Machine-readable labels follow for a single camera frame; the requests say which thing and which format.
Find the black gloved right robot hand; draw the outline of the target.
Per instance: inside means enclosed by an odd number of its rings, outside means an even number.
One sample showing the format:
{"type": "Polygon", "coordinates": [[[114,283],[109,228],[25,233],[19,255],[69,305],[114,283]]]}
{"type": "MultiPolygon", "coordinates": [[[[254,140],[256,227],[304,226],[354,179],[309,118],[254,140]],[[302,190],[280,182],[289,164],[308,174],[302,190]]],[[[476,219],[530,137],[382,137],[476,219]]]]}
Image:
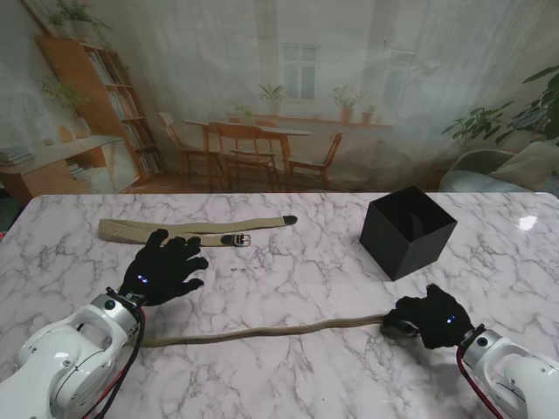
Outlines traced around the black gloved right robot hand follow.
{"type": "Polygon", "coordinates": [[[420,335],[427,349],[459,346],[473,329],[465,308],[435,284],[426,287],[425,297],[400,298],[382,322],[384,333],[420,335]]]}

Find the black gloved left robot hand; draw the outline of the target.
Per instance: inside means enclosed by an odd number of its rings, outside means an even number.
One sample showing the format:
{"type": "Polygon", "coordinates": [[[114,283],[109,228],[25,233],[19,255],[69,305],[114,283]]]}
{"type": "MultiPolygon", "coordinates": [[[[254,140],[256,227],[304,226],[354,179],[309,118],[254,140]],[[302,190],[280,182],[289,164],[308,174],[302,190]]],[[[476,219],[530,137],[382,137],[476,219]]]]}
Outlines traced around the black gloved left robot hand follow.
{"type": "Polygon", "coordinates": [[[201,239],[169,238],[166,230],[152,232],[127,268],[119,294],[138,306],[159,306],[204,286],[192,278],[209,263],[199,255],[201,239]]]}

